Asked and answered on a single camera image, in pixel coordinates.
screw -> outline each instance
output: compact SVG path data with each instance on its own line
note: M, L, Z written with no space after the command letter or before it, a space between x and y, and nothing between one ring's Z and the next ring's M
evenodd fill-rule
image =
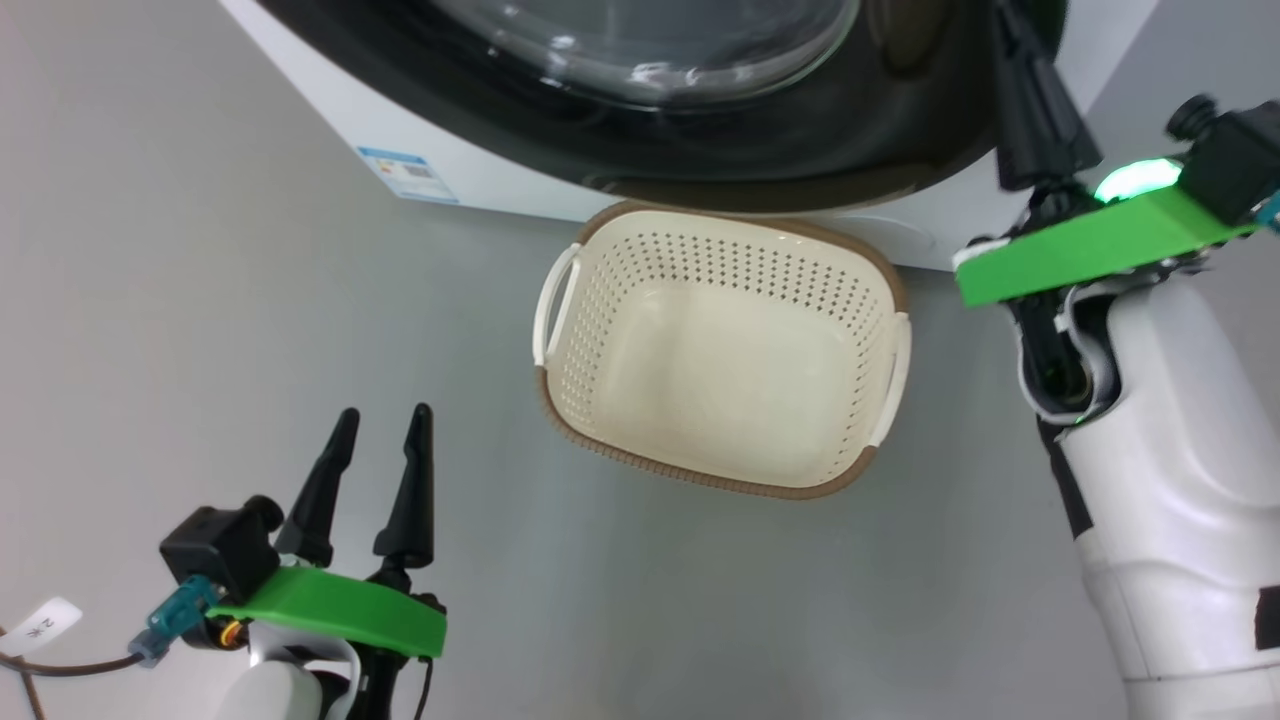
M264 495L255 495L244 502L244 509L257 514L262 520L262 529L274 533L284 524L284 511L274 500Z
M1183 102L1169 118L1165 132L1180 142L1194 142L1204 137L1204 131L1217 119L1217 102L1208 95L1197 95Z

sticker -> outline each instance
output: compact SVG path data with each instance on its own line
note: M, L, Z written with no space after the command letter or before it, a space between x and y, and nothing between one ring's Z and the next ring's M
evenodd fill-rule
M60 597L50 600L31 614L20 625L0 635L0 653L9 657L27 655L49 644L83 618L79 607Z
M397 196L431 202L456 204L458 201L449 192L440 176L435 174L426 160L417 155L374 150L372 147L356 147L356 150Z

green led light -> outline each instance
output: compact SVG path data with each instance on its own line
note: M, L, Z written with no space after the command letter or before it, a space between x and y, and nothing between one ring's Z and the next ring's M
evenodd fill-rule
M1128 200L1178 182L1183 167L1167 158L1139 160L1107 176L1093 196L1103 202Z

washing machine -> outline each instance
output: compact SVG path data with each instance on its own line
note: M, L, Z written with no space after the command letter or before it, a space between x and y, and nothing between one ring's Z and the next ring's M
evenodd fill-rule
M1157 0L1016 0L1087 113ZM989 0L223 0L408 201L800 215L902 265L1009 227Z

laundry basket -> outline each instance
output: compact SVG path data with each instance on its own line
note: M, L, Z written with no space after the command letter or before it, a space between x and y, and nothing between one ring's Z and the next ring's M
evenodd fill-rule
M547 277L538 384L561 432L603 455L819 497L867 468L893 421L905 300L879 252L832 231L623 204Z

